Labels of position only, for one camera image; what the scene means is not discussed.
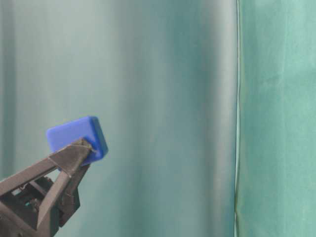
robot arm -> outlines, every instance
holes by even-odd
[[[0,237],[53,237],[80,207],[78,185],[93,152],[84,139],[0,182]],[[45,177],[59,169],[55,182]]]

teal backdrop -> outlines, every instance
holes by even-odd
[[[0,177],[99,118],[109,154],[57,237],[231,237],[235,0],[0,0]]]
[[[316,232],[316,2],[240,0],[237,236]]]

fabric backdrop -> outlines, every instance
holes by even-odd
[[[109,146],[57,237],[231,237],[236,1],[0,3],[0,176],[86,115]]]

green fabric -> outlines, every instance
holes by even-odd
[[[240,0],[238,237],[316,233],[316,1]]]
[[[0,176],[99,118],[109,155],[56,237],[231,237],[236,0],[1,0]]]

blue foam cube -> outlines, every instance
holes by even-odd
[[[46,132],[50,149],[56,152],[66,145],[84,138],[95,150],[91,152],[82,165],[102,159],[108,152],[101,126],[97,117],[87,116],[75,121],[52,127]]]

